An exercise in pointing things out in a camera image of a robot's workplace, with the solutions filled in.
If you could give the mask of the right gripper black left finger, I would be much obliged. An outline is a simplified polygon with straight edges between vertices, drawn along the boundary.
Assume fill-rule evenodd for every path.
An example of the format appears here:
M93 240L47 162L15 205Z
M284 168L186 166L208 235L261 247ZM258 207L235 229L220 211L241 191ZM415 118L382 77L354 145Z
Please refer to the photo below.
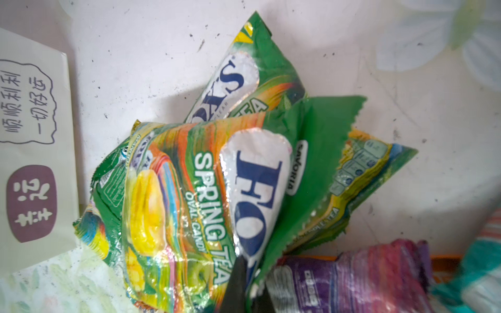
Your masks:
M243 256L236 258L230 280L226 287L220 313L245 313L245 291L247 283L247 261Z

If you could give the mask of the purple Fox's candy bag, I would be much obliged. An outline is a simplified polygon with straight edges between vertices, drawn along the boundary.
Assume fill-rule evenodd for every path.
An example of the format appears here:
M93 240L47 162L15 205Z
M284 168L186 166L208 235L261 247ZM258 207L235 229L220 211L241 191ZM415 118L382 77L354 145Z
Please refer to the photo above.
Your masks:
M430 285L428 244L407 239L336 260L286 257L266 280L276 312L432 312Z

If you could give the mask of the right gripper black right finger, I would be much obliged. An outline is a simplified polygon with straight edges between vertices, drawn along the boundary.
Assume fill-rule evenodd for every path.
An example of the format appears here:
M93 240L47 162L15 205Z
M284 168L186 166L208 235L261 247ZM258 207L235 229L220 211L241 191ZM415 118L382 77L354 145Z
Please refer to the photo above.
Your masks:
M264 287L262 295L257 296L251 307L252 313L275 313L275 308L273 306L270 293L267 287Z

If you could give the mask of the white printed paper bag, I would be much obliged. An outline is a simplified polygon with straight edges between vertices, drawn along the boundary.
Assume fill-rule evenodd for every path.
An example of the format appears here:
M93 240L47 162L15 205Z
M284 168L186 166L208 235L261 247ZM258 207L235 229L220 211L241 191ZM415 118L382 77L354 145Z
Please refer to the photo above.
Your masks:
M1 276L77 245L69 64L60 51L1 31Z

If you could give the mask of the green Fox's Spring Tea bag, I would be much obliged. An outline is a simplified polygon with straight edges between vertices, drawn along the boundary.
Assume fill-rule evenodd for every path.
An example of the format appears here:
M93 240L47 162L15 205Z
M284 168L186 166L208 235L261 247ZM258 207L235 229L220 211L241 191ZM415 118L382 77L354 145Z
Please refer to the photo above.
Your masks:
M327 200L366 98L192 124L142 123L129 142L121 239L127 293L163 312L220 312L242 261L243 303Z

